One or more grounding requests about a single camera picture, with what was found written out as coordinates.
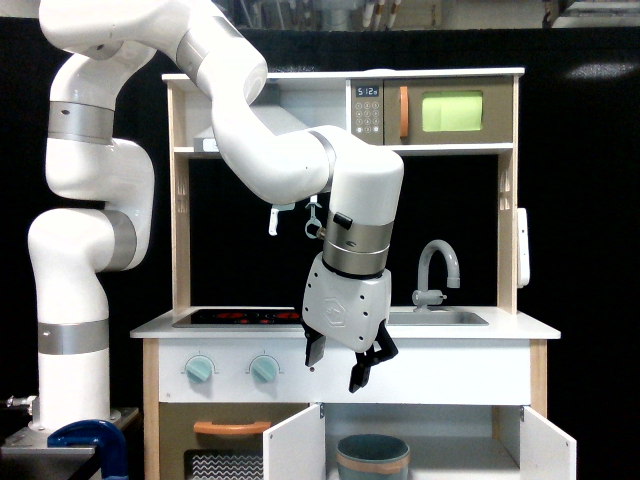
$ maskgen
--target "white countertop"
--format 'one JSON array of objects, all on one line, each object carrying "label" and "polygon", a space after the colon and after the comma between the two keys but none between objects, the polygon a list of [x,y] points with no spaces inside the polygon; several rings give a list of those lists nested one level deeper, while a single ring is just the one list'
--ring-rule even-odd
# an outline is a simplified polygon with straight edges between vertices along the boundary
[{"label": "white countertop", "polygon": [[[181,327],[172,325],[185,316],[201,308],[190,307],[180,313],[169,311],[131,332],[132,338],[304,338],[301,326],[282,327]],[[410,312],[410,307],[392,307],[393,312]],[[518,312],[510,315],[498,307],[446,307],[451,311],[473,312],[489,325],[454,325],[454,326],[423,326],[423,325],[389,325],[391,337],[400,338],[477,338],[477,339],[559,339],[560,332],[542,322]]]}]

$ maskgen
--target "faucet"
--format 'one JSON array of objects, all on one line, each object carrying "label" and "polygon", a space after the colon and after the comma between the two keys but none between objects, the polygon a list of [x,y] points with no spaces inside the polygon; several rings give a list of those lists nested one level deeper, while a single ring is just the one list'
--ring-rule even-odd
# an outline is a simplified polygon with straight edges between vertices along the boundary
[{"label": "faucet", "polygon": [[431,257],[438,251],[447,262],[447,287],[460,288],[460,267],[458,257],[451,245],[444,240],[433,240],[422,250],[418,261],[418,289],[413,292],[413,304],[422,310],[428,305],[440,305],[447,298],[440,290],[429,290],[429,263]]}]

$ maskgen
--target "logo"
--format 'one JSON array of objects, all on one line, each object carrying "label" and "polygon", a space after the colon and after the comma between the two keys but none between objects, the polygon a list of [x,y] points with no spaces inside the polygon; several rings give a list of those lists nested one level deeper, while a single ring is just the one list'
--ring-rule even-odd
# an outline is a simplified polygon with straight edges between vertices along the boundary
[{"label": "logo", "polygon": [[324,301],[322,315],[332,327],[344,327],[347,311],[337,299],[328,298]]}]

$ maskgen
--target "orange oven handle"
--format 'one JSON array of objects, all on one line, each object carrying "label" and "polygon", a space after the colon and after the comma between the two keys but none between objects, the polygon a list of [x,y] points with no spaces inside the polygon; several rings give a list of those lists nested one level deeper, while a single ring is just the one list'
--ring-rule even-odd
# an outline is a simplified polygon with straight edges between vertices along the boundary
[{"label": "orange oven handle", "polygon": [[211,422],[196,422],[195,433],[204,435],[253,435],[271,428],[271,422],[255,422],[249,425],[218,425]]},{"label": "orange oven handle", "polygon": [[400,87],[400,138],[409,136],[409,87]]}]

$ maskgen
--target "green microwave window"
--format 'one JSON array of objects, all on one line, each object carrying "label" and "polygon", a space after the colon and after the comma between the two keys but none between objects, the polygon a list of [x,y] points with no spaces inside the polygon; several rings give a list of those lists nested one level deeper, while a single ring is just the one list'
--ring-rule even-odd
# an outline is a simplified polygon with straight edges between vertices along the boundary
[{"label": "green microwave window", "polygon": [[422,95],[422,130],[482,130],[482,92],[426,92]]}]

